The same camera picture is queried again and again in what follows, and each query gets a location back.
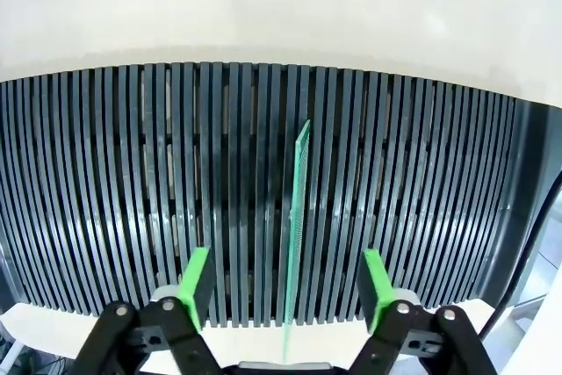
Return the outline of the green-tipped right gripper right finger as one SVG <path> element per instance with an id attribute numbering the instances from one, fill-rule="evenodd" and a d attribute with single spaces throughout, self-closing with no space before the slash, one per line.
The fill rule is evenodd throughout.
<path id="1" fill-rule="evenodd" d="M 416 357 L 428 374 L 489 373 L 489 356 L 464 309 L 431 313 L 400 296 L 376 249 L 362 253 L 357 289 L 369 338 L 349 374 L 388 374 L 400 355 Z"/>

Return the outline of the green-tipped right gripper left finger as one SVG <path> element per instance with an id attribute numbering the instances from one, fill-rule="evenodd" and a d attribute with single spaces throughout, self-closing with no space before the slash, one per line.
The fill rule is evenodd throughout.
<path id="1" fill-rule="evenodd" d="M 216 285 L 210 249 L 193 250 L 177 292 L 141 309 L 108 304 L 76 357 L 78 374 L 138 374 L 150 355 L 168 350 L 181 374 L 221 374 L 201 335 Z"/>

